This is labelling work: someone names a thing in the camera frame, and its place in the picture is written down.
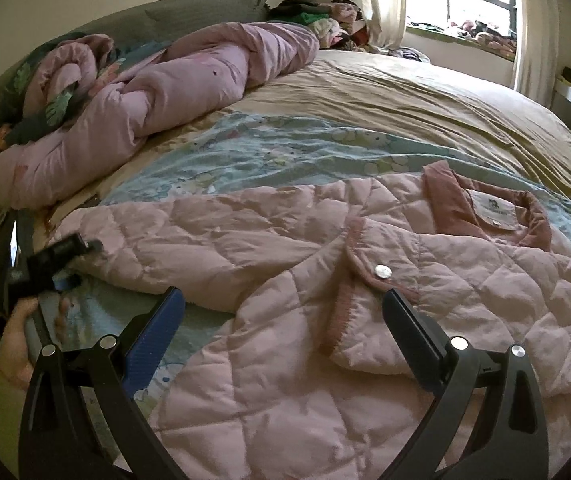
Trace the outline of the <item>person's left hand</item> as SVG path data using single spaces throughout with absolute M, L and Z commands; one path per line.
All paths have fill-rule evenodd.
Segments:
M 8 319 L 0 338 L 0 376 L 11 390 L 24 394 L 32 378 L 34 366 L 28 357 L 25 326 L 38 307 L 36 298 L 20 299 Z

